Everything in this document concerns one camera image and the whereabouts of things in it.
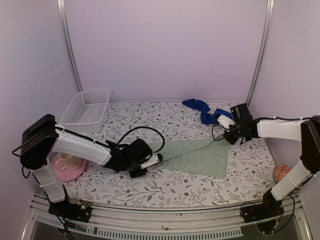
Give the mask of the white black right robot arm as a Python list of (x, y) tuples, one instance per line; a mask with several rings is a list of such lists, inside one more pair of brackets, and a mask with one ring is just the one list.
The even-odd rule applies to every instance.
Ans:
[(266, 140), (275, 161), (288, 164), (289, 172), (262, 197), (262, 203), (246, 207), (243, 215), (258, 214), (269, 218), (282, 214), (282, 200), (303, 187), (320, 170), (320, 117), (253, 118), (248, 106), (238, 104), (230, 116), (221, 114), (217, 121), (224, 129), (223, 139), (234, 145), (238, 140)]

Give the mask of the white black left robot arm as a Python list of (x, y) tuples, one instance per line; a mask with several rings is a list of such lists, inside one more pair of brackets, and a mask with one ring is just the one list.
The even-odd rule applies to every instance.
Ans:
[(102, 143), (63, 127), (52, 114), (44, 115), (23, 132), (17, 150), (21, 165), (35, 176), (63, 217), (70, 217), (75, 210), (47, 161), (50, 152), (85, 159), (117, 173), (128, 171), (132, 178), (143, 176), (147, 167), (164, 159), (160, 150), (152, 150), (140, 138), (130, 144), (108, 140)]

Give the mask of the light green towel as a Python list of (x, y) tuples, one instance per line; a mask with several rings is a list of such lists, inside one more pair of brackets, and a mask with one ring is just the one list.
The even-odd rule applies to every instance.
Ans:
[(176, 140), (160, 151), (163, 161), (156, 164), (172, 170), (223, 179), (228, 165), (229, 144), (211, 138)]

